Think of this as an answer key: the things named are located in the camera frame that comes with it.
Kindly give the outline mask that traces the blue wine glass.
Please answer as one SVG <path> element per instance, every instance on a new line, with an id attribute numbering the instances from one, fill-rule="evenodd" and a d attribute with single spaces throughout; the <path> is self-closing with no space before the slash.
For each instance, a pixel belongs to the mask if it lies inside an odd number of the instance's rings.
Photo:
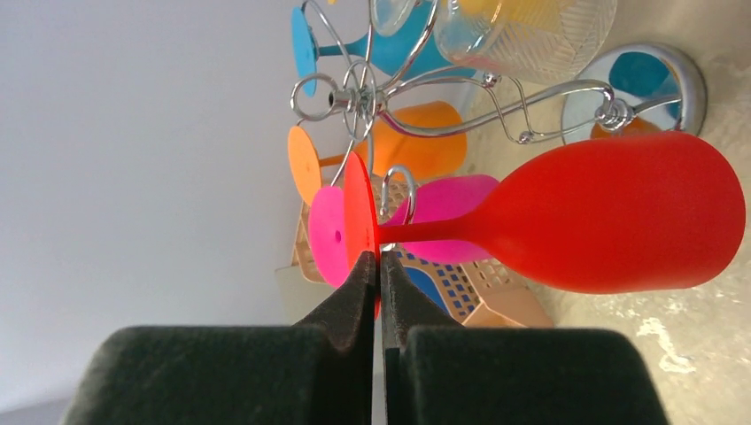
<path id="1" fill-rule="evenodd" d="M 290 31 L 292 48 L 295 58 L 298 76 L 307 77 L 308 74 L 317 73 L 317 61 L 320 57 L 344 56 L 338 45 L 319 46 L 310 28 L 305 12 L 312 8 L 313 2 L 309 1 L 306 8 L 295 7 L 290 17 Z M 406 18 L 406 23 L 390 36 L 380 35 L 377 32 L 372 37 L 371 64 L 381 72 L 393 76 L 400 66 L 406 61 L 408 53 L 414 47 L 421 34 L 426 19 L 428 18 L 431 4 L 428 2 L 415 6 Z M 360 39 L 343 44 L 350 58 L 365 58 L 368 46 L 368 35 L 364 34 Z M 431 36 L 426 45 L 417 56 L 414 63 L 406 71 L 402 80 L 409 80 L 429 71 L 437 70 L 452 65 L 438 51 L 434 37 Z M 442 73 L 442 75 L 473 77 L 475 69 L 460 67 Z M 308 97 L 313 97 L 317 89 L 316 81 L 308 81 L 303 85 L 303 91 Z"/>

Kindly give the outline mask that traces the chrome wine glass rack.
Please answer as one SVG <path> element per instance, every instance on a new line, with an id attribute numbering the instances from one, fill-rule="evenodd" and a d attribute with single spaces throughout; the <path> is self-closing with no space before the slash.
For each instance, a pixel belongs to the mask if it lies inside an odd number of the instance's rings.
<path id="1" fill-rule="evenodd" d="M 457 170 L 468 132 L 509 115 L 521 145 L 677 130 L 698 134 L 707 87 L 681 50 L 602 51 L 614 1 L 371 1 L 344 42 L 315 1 L 292 10 L 300 122 L 340 116 L 368 170 L 419 180 Z"/>

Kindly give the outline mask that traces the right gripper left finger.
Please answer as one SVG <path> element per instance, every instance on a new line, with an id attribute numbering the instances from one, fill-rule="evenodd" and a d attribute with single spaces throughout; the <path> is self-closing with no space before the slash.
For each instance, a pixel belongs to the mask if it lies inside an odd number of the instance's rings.
<path id="1" fill-rule="evenodd" d="M 376 259 L 290 326 L 138 326 L 95 351 L 65 424 L 368 424 Z"/>

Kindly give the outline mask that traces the clear glass wine glass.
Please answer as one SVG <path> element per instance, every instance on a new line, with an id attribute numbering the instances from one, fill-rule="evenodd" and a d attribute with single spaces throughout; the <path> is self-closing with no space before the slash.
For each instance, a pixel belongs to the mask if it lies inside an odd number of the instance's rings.
<path id="1" fill-rule="evenodd" d="M 520 23 L 491 24 L 460 11 L 458 1 L 371 1 L 370 22 L 378 34 L 394 35 L 413 8 L 425 2 L 431 4 L 428 18 L 400 68 L 408 70 L 433 36 L 452 64 L 438 69 L 466 67 L 537 84 L 568 81 L 589 65 L 607 38 L 618 5 L 575 1 L 560 13 L 556 32 Z"/>

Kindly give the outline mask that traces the peach plastic desk organizer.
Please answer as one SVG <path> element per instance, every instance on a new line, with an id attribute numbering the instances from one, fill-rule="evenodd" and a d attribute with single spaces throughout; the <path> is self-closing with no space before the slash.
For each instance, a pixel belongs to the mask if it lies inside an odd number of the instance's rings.
<path id="1" fill-rule="evenodd" d="M 298 266 L 309 282 L 327 284 L 316 266 L 308 242 L 310 208 L 301 207 L 292 264 Z M 463 322 L 466 327 L 533 327 L 550 328 L 553 320 L 538 302 L 533 291 L 523 279 L 507 271 L 497 260 L 485 259 L 459 264 L 468 275 L 480 297 L 480 304 Z"/>

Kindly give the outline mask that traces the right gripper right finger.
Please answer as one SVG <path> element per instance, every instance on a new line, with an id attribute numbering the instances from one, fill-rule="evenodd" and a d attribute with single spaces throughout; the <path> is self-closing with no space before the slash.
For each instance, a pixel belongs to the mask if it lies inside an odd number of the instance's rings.
<path id="1" fill-rule="evenodd" d="M 603 328 L 467 328 L 380 259 L 390 424 L 664 424 L 646 364 Z"/>

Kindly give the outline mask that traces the red wine glass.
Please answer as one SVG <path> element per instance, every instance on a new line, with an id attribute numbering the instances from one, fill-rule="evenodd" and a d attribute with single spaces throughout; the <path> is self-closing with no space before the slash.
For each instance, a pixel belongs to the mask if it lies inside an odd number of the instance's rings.
<path id="1" fill-rule="evenodd" d="M 345 162 L 344 240 L 355 263 L 384 243 L 462 241 L 545 286 L 584 294 L 690 289 L 721 274 L 747 223 L 732 165 L 695 135 L 582 141 L 519 166 L 472 211 L 381 226 L 363 160 Z"/>

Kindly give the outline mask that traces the yellow wine glass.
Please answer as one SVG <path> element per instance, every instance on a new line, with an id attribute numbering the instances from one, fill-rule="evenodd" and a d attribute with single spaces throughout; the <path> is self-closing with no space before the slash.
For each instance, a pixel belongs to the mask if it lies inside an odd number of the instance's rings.
<path id="1" fill-rule="evenodd" d="M 470 17 L 482 17 L 491 24 L 520 23 L 545 31 L 560 29 L 560 13 L 575 1 L 556 0 L 460 0 L 459 10 Z"/>

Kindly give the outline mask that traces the blue folder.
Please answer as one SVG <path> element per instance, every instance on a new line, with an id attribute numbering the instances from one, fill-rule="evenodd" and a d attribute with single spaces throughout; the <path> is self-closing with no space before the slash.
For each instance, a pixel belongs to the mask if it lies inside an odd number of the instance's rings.
<path id="1" fill-rule="evenodd" d="M 430 262 L 403 248 L 395 250 L 411 282 L 434 304 L 463 322 L 480 304 L 480 297 L 461 265 Z"/>

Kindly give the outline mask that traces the pink wine glass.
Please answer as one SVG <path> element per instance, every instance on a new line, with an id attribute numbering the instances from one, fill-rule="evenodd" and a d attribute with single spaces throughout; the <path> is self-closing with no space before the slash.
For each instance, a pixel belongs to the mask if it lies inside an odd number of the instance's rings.
<path id="1" fill-rule="evenodd" d="M 499 184 L 487 174 L 447 177 L 417 189 L 414 222 L 449 220 L 477 208 Z M 324 281 L 341 286 L 351 267 L 344 242 L 344 192 L 339 187 L 320 189 L 314 196 L 308 218 L 308 242 Z M 458 264 L 491 259 L 492 255 L 472 243 L 458 240 L 404 243 L 419 259 L 439 264 Z"/>

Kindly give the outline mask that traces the orange wine glass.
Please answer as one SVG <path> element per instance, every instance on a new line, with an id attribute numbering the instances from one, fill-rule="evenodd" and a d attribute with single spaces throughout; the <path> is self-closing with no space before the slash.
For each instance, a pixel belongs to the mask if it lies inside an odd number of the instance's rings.
<path id="1" fill-rule="evenodd" d="M 423 128 L 438 128 L 462 123 L 457 110 L 445 101 L 434 101 L 401 108 L 393 113 L 406 124 Z M 465 134 L 438 138 L 402 135 L 378 120 L 371 132 L 374 161 L 372 174 L 384 175 L 394 165 L 406 166 L 420 182 L 454 173 L 464 162 L 468 150 Z M 290 171 L 302 200 L 310 205 L 315 194 L 324 186 L 321 170 L 326 166 L 340 166 L 344 154 L 320 158 L 310 135 L 300 126 L 288 133 Z"/>

